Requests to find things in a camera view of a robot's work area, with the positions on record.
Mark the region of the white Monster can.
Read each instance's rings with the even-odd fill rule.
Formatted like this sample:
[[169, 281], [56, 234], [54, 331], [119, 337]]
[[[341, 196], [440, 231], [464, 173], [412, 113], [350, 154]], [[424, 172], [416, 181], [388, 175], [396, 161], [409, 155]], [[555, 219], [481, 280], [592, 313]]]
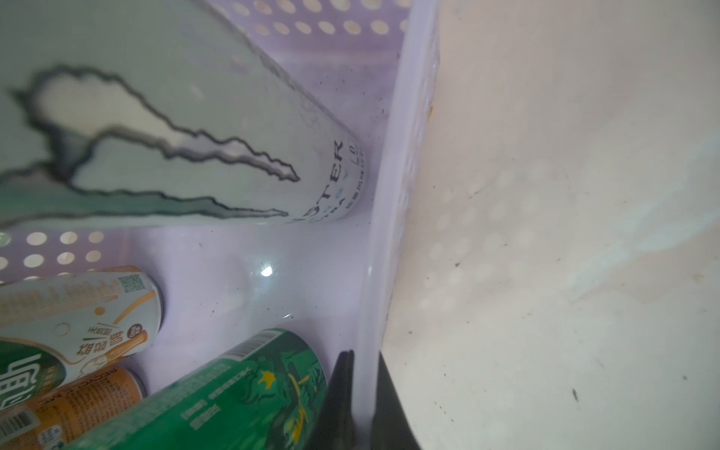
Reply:
[[204, 1], [1, 5], [1, 224], [315, 223], [354, 133]]

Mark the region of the green white tea can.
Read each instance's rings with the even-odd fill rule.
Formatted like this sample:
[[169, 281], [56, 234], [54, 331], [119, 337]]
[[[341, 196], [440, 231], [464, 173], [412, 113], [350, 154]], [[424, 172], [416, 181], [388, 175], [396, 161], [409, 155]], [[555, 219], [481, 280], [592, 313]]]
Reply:
[[136, 266], [1, 288], [1, 408], [9, 410], [147, 349], [161, 291]]

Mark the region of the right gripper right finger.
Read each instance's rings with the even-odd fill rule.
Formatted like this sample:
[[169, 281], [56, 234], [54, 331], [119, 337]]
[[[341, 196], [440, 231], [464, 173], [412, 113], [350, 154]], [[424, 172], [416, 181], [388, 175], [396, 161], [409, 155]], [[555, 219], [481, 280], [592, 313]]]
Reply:
[[376, 410], [370, 437], [372, 450], [420, 450], [401, 405], [384, 357], [380, 354]]

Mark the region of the orange drink can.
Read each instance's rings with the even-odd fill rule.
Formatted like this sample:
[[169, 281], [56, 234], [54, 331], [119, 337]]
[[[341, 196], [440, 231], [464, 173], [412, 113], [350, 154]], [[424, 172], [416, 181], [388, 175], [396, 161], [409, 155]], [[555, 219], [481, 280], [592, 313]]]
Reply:
[[1, 414], [3, 449], [62, 449], [146, 397], [120, 365], [88, 375]]

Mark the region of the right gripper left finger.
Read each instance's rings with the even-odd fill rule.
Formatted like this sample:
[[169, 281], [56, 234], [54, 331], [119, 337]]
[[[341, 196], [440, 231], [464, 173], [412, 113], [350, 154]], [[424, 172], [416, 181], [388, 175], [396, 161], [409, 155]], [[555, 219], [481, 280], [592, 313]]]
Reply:
[[327, 394], [305, 448], [350, 450], [356, 445], [352, 417], [354, 352], [341, 352], [328, 384]]

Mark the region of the lilac plastic basket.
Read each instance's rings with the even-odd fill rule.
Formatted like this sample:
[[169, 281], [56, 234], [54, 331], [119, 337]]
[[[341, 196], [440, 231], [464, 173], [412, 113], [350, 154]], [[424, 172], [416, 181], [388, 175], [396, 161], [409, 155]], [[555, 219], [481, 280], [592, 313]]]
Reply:
[[436, 2], [1, 5], [1, 444], [414, 449]]

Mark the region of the green soda can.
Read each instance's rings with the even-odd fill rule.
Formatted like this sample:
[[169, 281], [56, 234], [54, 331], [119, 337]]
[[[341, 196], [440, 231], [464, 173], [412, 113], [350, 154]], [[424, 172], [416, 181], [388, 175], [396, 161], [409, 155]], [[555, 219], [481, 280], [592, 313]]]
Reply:
[[298, 335], [266, 329], [92, 429], [72, 449], [301, 449], [327, 393]]

